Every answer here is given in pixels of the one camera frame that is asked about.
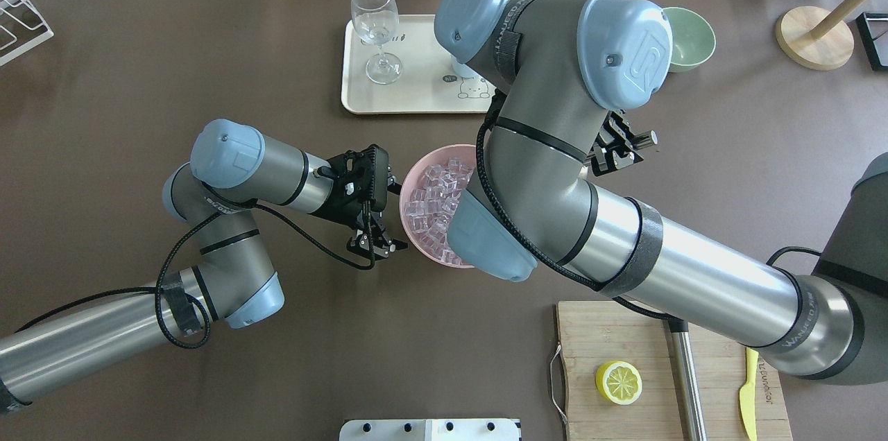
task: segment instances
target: lemon slice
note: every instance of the lemon slice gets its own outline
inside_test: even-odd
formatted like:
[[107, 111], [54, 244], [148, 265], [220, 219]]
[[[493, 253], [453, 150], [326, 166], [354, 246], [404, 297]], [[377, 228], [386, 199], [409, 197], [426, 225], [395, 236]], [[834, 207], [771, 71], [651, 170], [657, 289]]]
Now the lemon slice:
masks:
[[625, 361], [609, 361], [595, 372], [595, 385], [607, 400], [632, 404], [641, 396], [641, 374]]

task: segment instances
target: yellow knife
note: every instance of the yellow knife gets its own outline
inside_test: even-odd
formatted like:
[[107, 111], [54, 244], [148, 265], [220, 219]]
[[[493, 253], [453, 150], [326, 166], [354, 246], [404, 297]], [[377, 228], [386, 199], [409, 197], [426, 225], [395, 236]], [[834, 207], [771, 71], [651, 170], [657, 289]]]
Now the yellow knife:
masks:
[[755, 371], [758, 368], [758, 352], [746, 347], [746, 383], [740, 388], [740, 417], [743, 428], [751, 441], [758, 441], [755, 434]]

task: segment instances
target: pink bowl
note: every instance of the pink bowl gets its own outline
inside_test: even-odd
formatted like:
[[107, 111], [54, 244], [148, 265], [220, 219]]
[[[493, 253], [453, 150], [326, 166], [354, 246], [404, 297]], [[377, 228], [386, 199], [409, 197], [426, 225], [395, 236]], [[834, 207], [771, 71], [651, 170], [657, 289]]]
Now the pink bowl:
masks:
[[438, 259], [435, 259], [431, 254], [426, 252], [422, 246], [419, 246], [419, 236], [416, 233], [413, 233], [413, 230], [410, 229], [410, 225], [408, 224], [408, 216], [404, 214], [404, 210], [407, 207], [407, 203], [410, 201], [410, 194], [413, 193], [413, 190], [418, 188], [419, 179], [422, 178], [422, 174], [425, 172], [426, 167], [440, 164], [441, 166], [447, 166], [447, 160], [450, 157], [460, 157], [464, 162], [472, 163], [472, 166], [475, 166], [475, 145], [473, 144], [451, 144], [450, 146], [445, 146], [443, 148], [438, 148], [438, 150], [434, 150], [422, 159], [419, 159], [418, 162], [413, 164], [410, 172], [407, 173], [407, 176], [404, 178], [404, 182], [402, 188], [400, 189], [400, 197], [398, 200], [398, 207], [400, 210], [400, 223], [404, 226], [404, 232], [407, 233], [407, 238], [410, 239], [410, 243], [415, 246], [416, 250], [422, 252], [423, 255], [431, 259], [432, 261], [438, 262], [438, 264], [443, 264], [444, 266], [451, 268], [473, 268], [474, 266], [470, 264], [460, 264], [457, 266], [456, 264], [450, 264], [449, 262], [442, 262]]

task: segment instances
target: round wooden base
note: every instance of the round wooden base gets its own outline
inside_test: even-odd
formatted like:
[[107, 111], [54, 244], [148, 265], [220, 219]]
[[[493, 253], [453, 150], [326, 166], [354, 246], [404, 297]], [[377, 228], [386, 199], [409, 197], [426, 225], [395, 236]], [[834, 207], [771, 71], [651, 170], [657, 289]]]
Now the round wooden base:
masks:
[[774, 27], [780, 49], [797, 64], [810, 69], [825, 71], [846, 64], [854, 52], [854, 36], [843, 21], [819, 39], [811, 36], [811, 30], [828, 14], [828, 9], [815, 6], [787, 11]]

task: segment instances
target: tabletop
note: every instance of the tabletop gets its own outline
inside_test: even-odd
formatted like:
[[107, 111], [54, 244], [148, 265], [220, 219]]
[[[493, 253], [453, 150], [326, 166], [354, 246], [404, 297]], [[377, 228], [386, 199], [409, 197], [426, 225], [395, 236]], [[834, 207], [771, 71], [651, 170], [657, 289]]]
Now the tabletop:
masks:
[[[162, 183], [212, 119], [321, 157], [377, 143], [399, 176], [428, 151], [472, 143], [481, 122], [346, 112], [348, 0], [31, 1], [56, 35], [0, 68], [2, 334], [156, 276], [185, 232]], [[809, 71], [780, 52], [773, 27], [787, 9], [841, 0], [651, 1], [700, 12], [719, 46], [629, 114], [660, 145], [597, 183], [760, 260], [822, 248], [853, 183], [888, 150], [888, 82], [859, 39], [841, 69]], [[398, 0], [403, 14], [438, 2]], [[345, 228], [289, 215], [345, 251]], [[386, 217], [404, 238], [396, 207]], [[593, 293], [545, 268], [511, 284], [415, 249], [358, 273], [273, 218], [258, 223], [287, 296], [278, 314], [238, 331], [215, 324], [197, 352], [156, 347], [51, 393], [0, 420], [0, 438], [320, 440], [348, 419], [478, 416], [520, 418], [524, 439], [561, 438], [548, 397], [554, 306]], [[197, 260], [188, 245], [173, 266]], [[784, 267], [806, 274], [812, 262]], [[796, 439], [884, 437], [888, 385], [783, 386]]]

